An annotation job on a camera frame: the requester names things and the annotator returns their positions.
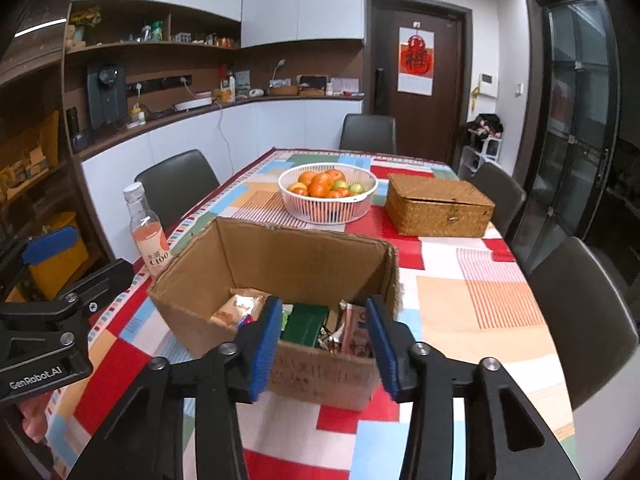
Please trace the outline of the red wall calendar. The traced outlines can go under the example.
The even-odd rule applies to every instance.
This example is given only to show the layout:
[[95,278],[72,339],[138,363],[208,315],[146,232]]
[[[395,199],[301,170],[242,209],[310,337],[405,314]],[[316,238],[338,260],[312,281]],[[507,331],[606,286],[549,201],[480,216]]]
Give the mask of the red wall calendar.
[[397,91],[432,96],[435,71],[435,34],[401,27],[398,34]]

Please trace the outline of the dark green cracker packet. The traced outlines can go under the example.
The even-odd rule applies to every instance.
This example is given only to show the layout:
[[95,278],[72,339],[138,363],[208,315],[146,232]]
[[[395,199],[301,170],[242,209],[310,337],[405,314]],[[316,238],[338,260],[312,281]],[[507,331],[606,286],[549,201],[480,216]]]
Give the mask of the dark green cracker packet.
[[318,304],[293,304],[281,339],[303,347],[316,348],[329,308]]

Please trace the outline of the red white long snack packet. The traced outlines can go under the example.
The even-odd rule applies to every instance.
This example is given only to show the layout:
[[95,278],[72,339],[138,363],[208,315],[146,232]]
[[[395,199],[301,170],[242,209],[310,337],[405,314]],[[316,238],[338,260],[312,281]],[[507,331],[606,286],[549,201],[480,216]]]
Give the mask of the red white long snack packet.
[[343,312],[341,352],[357,358],[370,358],[372,348],[366,323],[366,308],[342,300]]

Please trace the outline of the dark chair far end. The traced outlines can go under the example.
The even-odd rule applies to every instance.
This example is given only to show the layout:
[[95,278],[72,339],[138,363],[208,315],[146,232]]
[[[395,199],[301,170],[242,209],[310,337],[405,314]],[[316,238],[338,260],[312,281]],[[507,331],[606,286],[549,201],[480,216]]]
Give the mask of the dark chair far end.
[[381,115],[347,114],[343,122],[340,149],[396,155],[395,119]]

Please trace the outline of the dark wooden door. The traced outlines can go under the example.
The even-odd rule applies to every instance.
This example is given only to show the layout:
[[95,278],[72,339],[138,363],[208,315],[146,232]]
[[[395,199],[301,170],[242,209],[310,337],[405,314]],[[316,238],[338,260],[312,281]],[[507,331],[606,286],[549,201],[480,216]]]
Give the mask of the dark wooden door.
[[395,119],[398,154],[452,165],[468,120],[473,12],[436,0],[367,0],[368,113]]

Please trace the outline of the pink drink bottle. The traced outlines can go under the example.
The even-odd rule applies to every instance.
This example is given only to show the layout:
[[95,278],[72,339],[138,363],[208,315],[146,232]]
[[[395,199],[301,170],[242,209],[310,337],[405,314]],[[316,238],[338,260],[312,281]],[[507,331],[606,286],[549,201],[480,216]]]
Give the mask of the pink drink bottle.
[[172,255],[158,215],[152,211],[141,182],[124,188],[124,197],[130,215],[130,231],[143,263],[156,278],[171,262]]

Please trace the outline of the white fruit basket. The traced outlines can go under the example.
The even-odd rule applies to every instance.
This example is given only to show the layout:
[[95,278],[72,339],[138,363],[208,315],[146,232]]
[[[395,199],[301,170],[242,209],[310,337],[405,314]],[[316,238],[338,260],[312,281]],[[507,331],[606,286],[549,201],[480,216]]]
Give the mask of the white fruit basket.
[[378,178],[357,166],[318,162],[286,170],[278,185],[285,209],[295,219],[334,226],[359,220],[369,211]]

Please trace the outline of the colourful patchwork tablecloth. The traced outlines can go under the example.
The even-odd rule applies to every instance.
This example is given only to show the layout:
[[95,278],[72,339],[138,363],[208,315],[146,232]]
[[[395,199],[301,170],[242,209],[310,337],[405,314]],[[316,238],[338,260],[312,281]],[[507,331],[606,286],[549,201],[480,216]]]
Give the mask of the colourful patchwork tablecloth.
[[[270,151],[196,206],[171,234],[178,252],[215,217],[291,223],[277,182],[288,168],[344,162],[378,177],[373,205],[346,231],[384,238],[398,248],[400,319],[416,339],[446,356],[498,359],[520,384],[568,454],[576,451],[565,379],[534,295],[506,242],[494,228],[479,238],[399,235],[384,210],[390,174],[449,179],[438,162],[337,152]],[[152,356],[182,361],[186,352],[149,300],[140,273],[99,318],[89,336],[93,375],[52,396],[47,440],[53,469],[65,478],[106,413]],[[410,408],[377,391],[362,412],[265,393],[239,409],[254,479],[395,479],[400,473]]]

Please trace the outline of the dark chair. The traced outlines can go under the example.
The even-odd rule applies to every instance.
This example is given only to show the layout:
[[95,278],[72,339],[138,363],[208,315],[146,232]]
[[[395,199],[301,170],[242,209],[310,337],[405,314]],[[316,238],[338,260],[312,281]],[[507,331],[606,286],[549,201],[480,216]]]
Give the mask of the dark chair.
[[527,278],[559,356],[570,405],[580,408],[631,359],[634,318],[593,252],[569,237]]
[[134,180],[142,183],[148,204],[165,231],[174,228],[184,214],[219,186],[213,168],[199,150],[166,158]]
[[492,162],[485,162],[469,178],[495,204],[491,222],[503,237],[526,201],[526,193],[511,176]]

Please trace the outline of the brown cardboard box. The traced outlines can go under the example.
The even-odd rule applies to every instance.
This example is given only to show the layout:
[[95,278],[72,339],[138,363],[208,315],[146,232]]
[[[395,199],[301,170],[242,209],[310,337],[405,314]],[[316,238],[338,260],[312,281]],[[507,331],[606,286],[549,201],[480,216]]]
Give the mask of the brown cardboard box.
[[[298,230],[218,217],[150,285],[148,295],[190,356],[200,358],[235,331],[212,317],[235,289],[256,289],[286,304],[364,304],[381,296],[400,310],[398,251],[386,240],[357,234]],[[270,391],[297,400],[362,411],[380,384],[375,362],[281,341]]]

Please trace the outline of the black coffee machine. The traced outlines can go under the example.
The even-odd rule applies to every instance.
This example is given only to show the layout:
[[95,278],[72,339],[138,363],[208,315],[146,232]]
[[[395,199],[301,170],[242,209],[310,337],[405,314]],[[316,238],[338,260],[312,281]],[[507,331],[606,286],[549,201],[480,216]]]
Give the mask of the black coffee machine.
[[93,64],[87,72],[90,125],[99,129],[128,116],[125,71],[116,64]]

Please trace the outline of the dark chair left side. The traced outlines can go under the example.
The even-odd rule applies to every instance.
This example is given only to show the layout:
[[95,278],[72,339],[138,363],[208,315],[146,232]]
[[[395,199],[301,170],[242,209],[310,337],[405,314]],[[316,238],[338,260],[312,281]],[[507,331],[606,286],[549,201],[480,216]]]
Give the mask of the dark chair left side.
[[134,180],[142,183],[148,204],[165,231],[174,228],[184,214],[219,186],[213,168],[199,150],[166,158]]

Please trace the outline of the dark chair right side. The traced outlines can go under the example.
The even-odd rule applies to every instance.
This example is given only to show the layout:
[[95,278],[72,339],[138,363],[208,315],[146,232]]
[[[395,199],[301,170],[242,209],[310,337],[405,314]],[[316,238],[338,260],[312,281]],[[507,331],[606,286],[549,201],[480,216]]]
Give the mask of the dark chair right side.
[[526,193],[511,176],[492,162],[485,162],[469,178],[495,204],[491,222],[503,237],[526,201]]

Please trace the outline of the beige snack packet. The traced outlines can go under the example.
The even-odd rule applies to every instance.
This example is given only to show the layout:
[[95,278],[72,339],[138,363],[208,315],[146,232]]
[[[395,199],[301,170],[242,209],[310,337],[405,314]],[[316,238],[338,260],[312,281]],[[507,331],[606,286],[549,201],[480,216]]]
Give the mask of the beige snack packet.
[[268,292],[252,288],[232,288],[230,298],[209,318],[214,324],[238,330],[259,318],[269,297]]

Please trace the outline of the dark chair near right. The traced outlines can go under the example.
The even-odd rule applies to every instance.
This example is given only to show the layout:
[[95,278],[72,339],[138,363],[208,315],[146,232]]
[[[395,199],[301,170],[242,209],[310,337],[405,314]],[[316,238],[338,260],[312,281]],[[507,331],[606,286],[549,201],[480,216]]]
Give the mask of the dark chair near right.
[[634,318],[593,252],[569,237],[527,278],[559,356],[570,405],[580,408],[631,359]]

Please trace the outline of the woven wicker box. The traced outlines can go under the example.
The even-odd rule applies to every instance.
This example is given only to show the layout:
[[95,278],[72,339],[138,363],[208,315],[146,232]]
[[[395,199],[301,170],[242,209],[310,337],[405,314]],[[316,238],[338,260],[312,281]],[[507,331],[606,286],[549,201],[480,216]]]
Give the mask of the woven wicker box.
[[390,174],[385,209],[400,235],[482,237],[495,203],[470,182]]

